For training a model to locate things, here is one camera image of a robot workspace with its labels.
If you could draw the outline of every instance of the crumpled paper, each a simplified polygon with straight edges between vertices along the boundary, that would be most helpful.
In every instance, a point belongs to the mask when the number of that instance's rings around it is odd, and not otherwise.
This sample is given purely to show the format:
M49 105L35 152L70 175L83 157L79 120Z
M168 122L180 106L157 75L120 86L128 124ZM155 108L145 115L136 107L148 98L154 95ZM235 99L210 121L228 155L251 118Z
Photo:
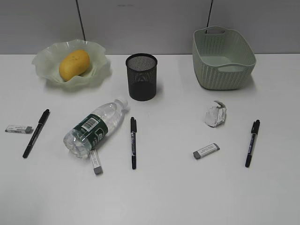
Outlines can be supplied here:
M219 106L211 107L205 115L205 123L213 128L224 123L226 119L226 106L222 102L214 102L219 104Z

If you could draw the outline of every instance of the glass bowl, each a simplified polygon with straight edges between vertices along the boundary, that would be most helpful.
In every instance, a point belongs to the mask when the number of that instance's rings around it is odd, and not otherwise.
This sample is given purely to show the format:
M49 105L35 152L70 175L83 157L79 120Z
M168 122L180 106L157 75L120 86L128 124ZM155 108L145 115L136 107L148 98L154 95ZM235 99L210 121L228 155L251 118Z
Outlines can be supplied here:
M59 73L60 62L71 52L78 49L83 49L89 54L90 67L80 76L74 76L71 80L64 81ZM109 67L109 61L105 56L105 48L95 42L83 40L55 43L40 51L32 60L32 64L36 66L36 73L39 77L65 87L95 82L101 75L105 76L104 73L107 72L107 67Z

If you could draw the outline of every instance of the green bottle label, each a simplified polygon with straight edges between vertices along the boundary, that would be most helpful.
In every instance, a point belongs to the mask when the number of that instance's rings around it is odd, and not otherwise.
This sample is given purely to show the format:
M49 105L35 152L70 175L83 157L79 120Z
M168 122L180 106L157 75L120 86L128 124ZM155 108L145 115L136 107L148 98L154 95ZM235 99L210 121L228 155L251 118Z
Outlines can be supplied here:
M81 121L76 127L75 130L78 130L83 133L83 135L89 140L92 147L94 147L108 132L107 125L103 120L94 115L88 115L83 121Z

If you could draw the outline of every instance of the yellow mango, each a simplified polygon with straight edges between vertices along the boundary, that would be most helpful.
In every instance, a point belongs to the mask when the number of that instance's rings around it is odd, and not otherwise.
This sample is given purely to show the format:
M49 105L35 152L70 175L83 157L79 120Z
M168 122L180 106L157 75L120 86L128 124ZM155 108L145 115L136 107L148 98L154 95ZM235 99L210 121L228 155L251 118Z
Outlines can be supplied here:
M72 77L78 76L90 67L90 57L84 50L76 50L70 53L60 63L60 76L64 81L71 80Z

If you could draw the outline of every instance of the light green basket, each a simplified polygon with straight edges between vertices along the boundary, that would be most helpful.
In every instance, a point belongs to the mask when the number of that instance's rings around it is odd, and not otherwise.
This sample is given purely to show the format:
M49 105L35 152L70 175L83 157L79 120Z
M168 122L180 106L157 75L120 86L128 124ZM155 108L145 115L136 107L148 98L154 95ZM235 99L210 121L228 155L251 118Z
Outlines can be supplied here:
M193 63L202 87L233 90L250 77L256 59L239 32L212 26L194 32Z

